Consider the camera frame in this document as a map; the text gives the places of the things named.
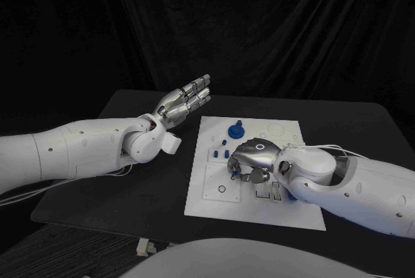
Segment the robotic hand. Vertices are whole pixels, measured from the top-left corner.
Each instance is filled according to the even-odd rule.
[[[0,137],[0,194],[29,183],[104,175],[175,154],[177,126],[209,100],[205,75],[162,99],[153,114],[139,118],[91,119],[36,134]]]
[[[415,172],[365,157],[335,157],[324,146],[333,145],[280,149],[271,141],[248,140],[228,161],[231,179],[265,183],[271,173],[301,202],[381,233],[415,238]],[[241,165],[254,168],[250,174]]]

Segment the white board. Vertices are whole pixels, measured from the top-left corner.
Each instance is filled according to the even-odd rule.
[[[234,139],[228,128],[238,120],[245,135]],[[225,150],[232,155],[237,147],[254,137],[273,141],[281,148],[288,142],[304,145],[297,121],[202,117],[185,215],[324,231],[320,207],[290,200],[287,189],[273,176],[267,183],[257,185],[231,180]],[[251,170],[242,166],[242,173]]]

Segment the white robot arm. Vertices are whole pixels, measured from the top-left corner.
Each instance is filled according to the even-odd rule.
[[[254,168],[251,174],[241,174],[241,164]],[[415,172],[407,168],[363,157],[335,158],[314,147],[281,150],[254,138],[237,148],[228,169],[234,179],[252,183],[268,181],[273,173],[300,201],[381,233],[415,238]]]
[[[0,194],[49,179],[88,178],[175,154],[180,138],[167,132],[209,100],[205,75],[162,99],[153,114],[91,119],[36,134],[0,137]]]

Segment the floor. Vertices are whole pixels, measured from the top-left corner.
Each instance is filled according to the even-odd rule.
[[[137,237],[45,225],[0,255],[0,277],[120,277],[146,259],[137,256],[139,240]],[[166,249],[166,242],[152,242],[157,251]]]

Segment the black table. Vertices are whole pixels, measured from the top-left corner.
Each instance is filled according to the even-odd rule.
[[[100,118],[153,111],[162,92],[118,91]],[[183,215],[201,116],[299,120],[307,145],[337,144],[372,159],[415,170],[415,153],[385,108],[373,103],[215,96],[172,132],[183,142],[175,156],[134,165],[124,177],[78,180],[51,189],[32,219],[183,243],[232,237],[310,251],[392,277],[412,277],[415,240],[376,233],[323,210],[327,231]]]

